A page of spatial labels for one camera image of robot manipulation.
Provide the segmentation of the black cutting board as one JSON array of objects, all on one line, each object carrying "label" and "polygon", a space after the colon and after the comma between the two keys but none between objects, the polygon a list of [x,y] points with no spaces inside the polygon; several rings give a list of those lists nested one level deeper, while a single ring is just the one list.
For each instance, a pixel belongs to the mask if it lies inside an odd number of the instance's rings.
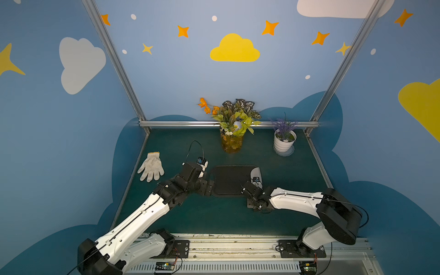
[{"label": "black cutting board", "polygon": [[215,166],[208,173],[209,180],[215,182],[213,196],[243,197],[242,186],[250,181],[250,172],[257,166]]}]

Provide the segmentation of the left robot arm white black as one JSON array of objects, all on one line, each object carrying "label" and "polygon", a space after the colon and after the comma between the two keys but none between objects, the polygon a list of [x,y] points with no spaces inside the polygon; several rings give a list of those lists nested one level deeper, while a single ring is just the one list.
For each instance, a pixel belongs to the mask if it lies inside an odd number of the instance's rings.
[{"label": "left robot arm white black", "polygon": [[77,252],[76,269],[82,275],[122,275],[147,258],[165,256],[173,248],[174,237],[165,230],[137,239],[192,193],[210,196],[214,181],[205,177],[190,179],[177,175],[160,182],[149,197],[123,222],[96,241],[87,238]]}]

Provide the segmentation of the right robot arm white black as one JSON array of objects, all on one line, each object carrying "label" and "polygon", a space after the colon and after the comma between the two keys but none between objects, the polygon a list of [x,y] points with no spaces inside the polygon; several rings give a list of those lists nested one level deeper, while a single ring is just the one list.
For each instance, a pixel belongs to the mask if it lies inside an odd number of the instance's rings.
[{"label": "right robot arm white black", "polygon": [[303,257],[333,242],[356,243],[363,214],[335,189],[299,192],[269,187],[264,190],[257,184],[246,182],[241,192],[258,211],[292,210],[320,220],[315,226],[303,229],[294,245]]}]

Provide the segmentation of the right controller board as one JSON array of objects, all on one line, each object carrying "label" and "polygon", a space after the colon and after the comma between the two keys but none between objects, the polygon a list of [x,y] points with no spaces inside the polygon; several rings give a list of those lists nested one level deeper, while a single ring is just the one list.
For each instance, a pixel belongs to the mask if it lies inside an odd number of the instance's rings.
[{"label": "right controller board", "polygon": [[317,274],[317,264],[315,262],[300,262],[299,267],[301,275]]}]

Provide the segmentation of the controller board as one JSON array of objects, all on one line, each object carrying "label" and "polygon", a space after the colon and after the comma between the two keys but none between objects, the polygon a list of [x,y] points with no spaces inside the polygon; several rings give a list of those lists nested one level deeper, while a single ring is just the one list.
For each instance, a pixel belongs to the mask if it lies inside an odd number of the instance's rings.
[{"label": "controller board", "polygon": [[175,270],[175,264],[172,262],[156,262],[154,266],[154,272],[172,273]]},{"label": "controller board", "polygon": [[317,274],[317,264],[315,262],[300,262],[299,267],[301,275]]}]

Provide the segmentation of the left controller board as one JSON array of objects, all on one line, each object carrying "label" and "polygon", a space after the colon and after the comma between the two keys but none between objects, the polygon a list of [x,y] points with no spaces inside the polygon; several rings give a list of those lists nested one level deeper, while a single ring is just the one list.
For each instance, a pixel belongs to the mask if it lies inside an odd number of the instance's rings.
[{"label": "left controller board", "polygon": [[175,264],[172,262],[156,262],[154,266],[154,272],[172,273],[175,270]]}]

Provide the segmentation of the white work glove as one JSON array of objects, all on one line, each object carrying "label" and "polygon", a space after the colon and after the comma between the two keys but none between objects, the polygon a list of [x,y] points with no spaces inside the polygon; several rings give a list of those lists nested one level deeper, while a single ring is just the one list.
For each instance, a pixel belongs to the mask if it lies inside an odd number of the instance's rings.
[{"label": "white work glove", "polygon": [[137,173],[140,174],[140,181],[146,180],[147,182],[158,181],[161,176],[164,176],[160,152],[149,152]]}]

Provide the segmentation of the lavender plant in white pot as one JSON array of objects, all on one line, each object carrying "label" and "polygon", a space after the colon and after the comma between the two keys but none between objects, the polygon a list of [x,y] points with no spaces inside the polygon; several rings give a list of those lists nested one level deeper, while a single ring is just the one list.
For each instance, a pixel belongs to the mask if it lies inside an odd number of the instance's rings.
[{"label": "lavender plant in white pot", "polygon": [[273,149],[276,154],[282,157],[288,157],[294,152],[294,142],[297,135],[294,130],[297,128],[297,121],[289,121],[284,119],[276,119],[270,121],[274,128],[274,144]]}]

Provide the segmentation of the flower bouquet in amber vase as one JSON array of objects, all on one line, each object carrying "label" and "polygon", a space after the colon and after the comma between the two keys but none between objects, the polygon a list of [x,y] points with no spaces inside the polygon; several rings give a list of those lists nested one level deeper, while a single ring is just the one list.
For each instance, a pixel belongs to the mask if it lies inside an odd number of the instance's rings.
[{"label": "flower bouquet in amber vase", "polygon": [[219,122],[222,149],[228,154],[239,152],[245,134],[253,134],[253,127],[261,124],[261,115],[254,110],[254,102],[245,99],[227,100],[221,106],[215,106],[200,98],[198,105]]}]

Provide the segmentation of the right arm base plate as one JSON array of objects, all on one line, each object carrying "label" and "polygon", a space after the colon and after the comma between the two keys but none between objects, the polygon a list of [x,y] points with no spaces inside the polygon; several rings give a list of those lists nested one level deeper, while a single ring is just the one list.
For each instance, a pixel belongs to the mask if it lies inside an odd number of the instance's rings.
[{"label": "right arm base plate", "polygon": [[287,258],[326,258],[327,254],[323,246],[316,250],[311,249],[302,241],[295,239],[281,239],[275,246],[275,250],[280,253],[281,257]]}]

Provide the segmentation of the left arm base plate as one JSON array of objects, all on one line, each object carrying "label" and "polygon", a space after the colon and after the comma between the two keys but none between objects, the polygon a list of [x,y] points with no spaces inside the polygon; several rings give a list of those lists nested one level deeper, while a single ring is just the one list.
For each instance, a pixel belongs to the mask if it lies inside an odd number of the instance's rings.
[{"label": "left arm base plate", "polygon": [[175,240],[166,244],[163,252],[158,256],[153,257],[154,259],[170,259],[179,256],[182,259],[187,259],[189,257],[190,241]]}]

